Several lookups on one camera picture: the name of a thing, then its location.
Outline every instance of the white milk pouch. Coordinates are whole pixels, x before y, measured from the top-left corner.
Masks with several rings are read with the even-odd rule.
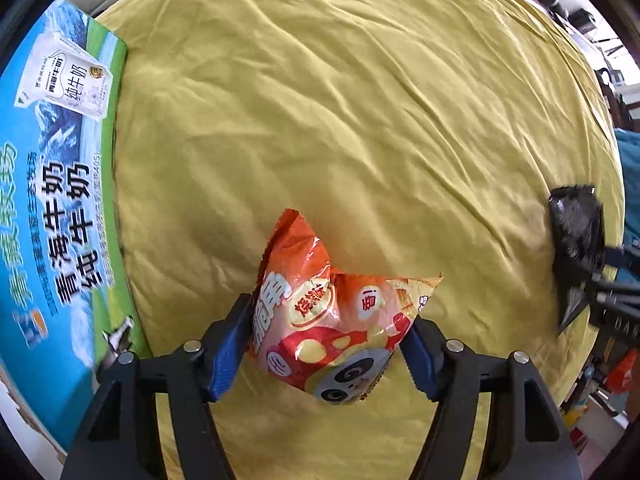
[[[59,32],[37,38],[22,71],[14,105],[43,99],[97,121],[107,116],[113,76],[87,51]]]

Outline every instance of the silver screw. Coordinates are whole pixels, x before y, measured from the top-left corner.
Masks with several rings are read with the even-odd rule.
[[[452,352],[462,352],[465,346],[462,344],[462,341],[458,341],[457,339],[449,339],[447,341],[447,349]]]
[[[121,365],[128,365],[133,362],[133,354],[131,352],[124,352],[118,356],[118,362]]]
[[[516,359],[517,362],[524,365],[529,362],[529,356],[525,354],[523,351],[518,350],[513,353],[513,358]]]
[[[200,350],[202,348],[202,345],[197,339],[190,339],[184,345],[182,345],[182,348],[185,352],[192,354]]]

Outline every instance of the blue cloth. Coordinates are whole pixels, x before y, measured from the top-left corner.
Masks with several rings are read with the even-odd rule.
[[[616,128],[622,177],[625,184],[625,234],[623,244],[640,240],[640,134]],[[620,269],[619,282],[640,282],[628,270]]]

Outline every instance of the yellow fabric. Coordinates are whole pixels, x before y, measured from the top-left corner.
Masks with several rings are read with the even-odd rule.
[[[155,353],[252,290],[292,207],[345,272],[442,272],[424,315],[478,352],[528,352],[562,399],[594,331],[583,315],[556,337],[549,190],[595,184],[610,244],[624,197],[593,73],[541,11],[523,0],[122,0],[100,21],[129,46],[115,181]],[[212,410],[241,480],[375,480],[409,476],[434,405],[397,354],[366,401],[338,407],[245,359]]]

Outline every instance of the panda eye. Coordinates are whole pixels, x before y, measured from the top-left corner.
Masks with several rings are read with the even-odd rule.
[[[340,372],[335,375],[335,380],[338,383],[349,383],[371,370],[373,363],[374,361],[371,357],[360,359],[354,362],[354,364],[340,370]]]
[[[336,390],[335,388],[332,388],[330,390],[325,390],[320,394],[320,396],[327,402],[342,402],[347,397],[349,397],[347,392],[344,392],[342,390]]]

